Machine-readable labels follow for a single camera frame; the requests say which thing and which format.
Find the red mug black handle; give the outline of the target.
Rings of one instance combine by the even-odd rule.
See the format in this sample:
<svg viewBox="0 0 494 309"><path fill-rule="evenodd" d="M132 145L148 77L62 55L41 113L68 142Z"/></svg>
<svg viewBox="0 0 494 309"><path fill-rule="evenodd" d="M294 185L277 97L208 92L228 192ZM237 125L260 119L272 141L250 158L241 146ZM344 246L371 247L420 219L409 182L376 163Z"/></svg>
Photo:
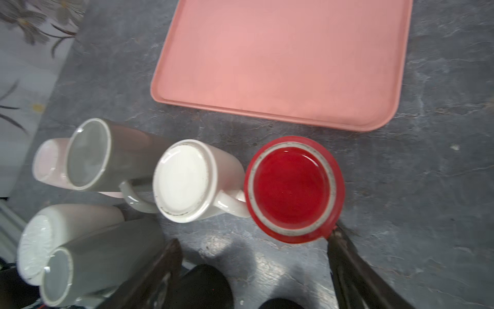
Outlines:
<svg viewBox="0 0 494 309"><path fill-rule="evenodd" d="M262 146L244 179L248 210L257 226L284 243L328 238L343 209L342 171L321 144L284 136Z"/></svg>

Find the white mug red inside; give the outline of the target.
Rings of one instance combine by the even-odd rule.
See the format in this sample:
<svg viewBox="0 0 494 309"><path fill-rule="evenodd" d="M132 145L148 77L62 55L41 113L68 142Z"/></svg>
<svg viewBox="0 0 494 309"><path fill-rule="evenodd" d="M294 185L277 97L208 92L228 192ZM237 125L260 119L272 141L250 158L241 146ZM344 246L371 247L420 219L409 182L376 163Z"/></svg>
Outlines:
<svg viewBox="0 0 494 309"><path fill-rule="evenodd" d="M153 176L154 200L162 215L179 224L223 213L249 218L244 178L244 168L234 155L186 139L160 158Z"/></svg>

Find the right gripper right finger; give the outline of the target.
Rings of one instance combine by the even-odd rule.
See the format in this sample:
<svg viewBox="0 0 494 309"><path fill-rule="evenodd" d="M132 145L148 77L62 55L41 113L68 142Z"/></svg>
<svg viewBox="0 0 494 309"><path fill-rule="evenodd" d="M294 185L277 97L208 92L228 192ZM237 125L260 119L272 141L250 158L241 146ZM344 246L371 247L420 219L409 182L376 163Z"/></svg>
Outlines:
<svg viewBox="0 0 494 309"><path fill-rule="evenodd" d="M365 262L341 226L327 237L328 260L339 308L412 308Z"/></svg>

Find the pink plastic tray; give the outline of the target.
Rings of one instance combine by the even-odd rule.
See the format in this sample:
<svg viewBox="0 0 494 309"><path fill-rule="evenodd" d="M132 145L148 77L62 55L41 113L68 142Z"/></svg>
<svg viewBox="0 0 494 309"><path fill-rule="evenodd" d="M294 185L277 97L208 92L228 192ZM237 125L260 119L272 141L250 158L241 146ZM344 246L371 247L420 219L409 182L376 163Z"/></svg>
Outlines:
<svg viewBox="0 0 494 309"><path fill-rule="evenodd" d="M395 116L411 1L180 1L157 102L367 132Z"/></svg>

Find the black mug white base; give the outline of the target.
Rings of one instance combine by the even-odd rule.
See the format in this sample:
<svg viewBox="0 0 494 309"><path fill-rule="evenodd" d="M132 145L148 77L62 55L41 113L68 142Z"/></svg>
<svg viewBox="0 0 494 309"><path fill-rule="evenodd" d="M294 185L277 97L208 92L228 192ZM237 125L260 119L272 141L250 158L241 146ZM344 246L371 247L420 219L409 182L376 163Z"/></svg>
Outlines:
<svg viewBox="0 0 494 309"><path fill-rule="evenodd" d="M304 307L289 299L273 298L265 301L259 309L304 309Z"/></svg>

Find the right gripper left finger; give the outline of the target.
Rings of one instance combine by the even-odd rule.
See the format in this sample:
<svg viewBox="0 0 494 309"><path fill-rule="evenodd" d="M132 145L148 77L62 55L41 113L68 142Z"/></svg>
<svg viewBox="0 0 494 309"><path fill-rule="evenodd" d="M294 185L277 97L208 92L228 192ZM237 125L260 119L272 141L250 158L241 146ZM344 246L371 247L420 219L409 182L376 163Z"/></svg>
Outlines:
<svg viewBox="0 0 494 309"><path fill-rule="evenodd" d="M122 283L99 308L168 308L180 278L183 252L172 239L132 278Z"/></svg>

